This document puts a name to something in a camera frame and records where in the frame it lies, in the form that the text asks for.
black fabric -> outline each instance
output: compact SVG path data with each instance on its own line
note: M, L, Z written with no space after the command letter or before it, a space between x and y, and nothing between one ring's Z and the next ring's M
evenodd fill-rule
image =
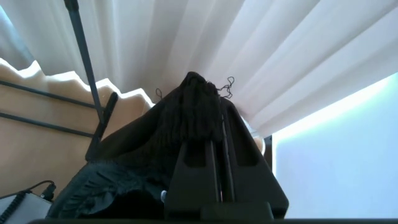
M145 115L101 142L47 216L163 218L160 193L169 187L181 144L221 137L217 89L190 72Z

tan surface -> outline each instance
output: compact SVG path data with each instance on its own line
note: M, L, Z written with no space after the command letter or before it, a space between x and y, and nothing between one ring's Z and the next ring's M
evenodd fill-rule
M32 76L21 78L26 74ZM0 59L0 80L93 102L91 93L78 81L59 79L65 79L65 76L46 77L35 64L28 70L16 71ZM113 91L108 86L100 87L98 91L104 106ZM145 113L150 108L145 98L146 95L140 94L119 97L104 137ZM93 133L98 124L94 109L2 85L0 111L89 133ZM56 183L57 195L86 163L84 157L90 141L87 137L0 118L0 196L47 179ZM41 193L46 186L36 188L34 193Z

black cloth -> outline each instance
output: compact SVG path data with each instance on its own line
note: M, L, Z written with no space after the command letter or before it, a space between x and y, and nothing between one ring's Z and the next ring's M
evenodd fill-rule
M220 142L217 89L195 72L146 114L104 139L61 191L49 218L163 218L184 141Z

sheer curtain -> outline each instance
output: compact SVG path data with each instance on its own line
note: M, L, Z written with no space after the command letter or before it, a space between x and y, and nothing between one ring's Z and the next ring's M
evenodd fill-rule
M81 62L62 0L0 0L47 75ZM263 136L398 71L396 0L79 1L97 80L155 100L188 71L217 86Z

black string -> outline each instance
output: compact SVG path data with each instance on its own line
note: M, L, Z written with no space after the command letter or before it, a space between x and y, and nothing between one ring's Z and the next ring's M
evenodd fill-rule
M226 92L228 93L228 95L222 96L222 97L227 98L227 99L231 99L231 97L233 96L233 94L231 93L231 87L232 87L232 84L235 82L235 78L234 77L228 77L227 80L228 80L229 84L227 84L227 85L225 85L225 86L223 86L223 87L221 87L221 88L219 88L217 90L221 91L223 89L226 89Z
M163 99L162 90L160 90L160 88L156 88L155 93L160 99Z

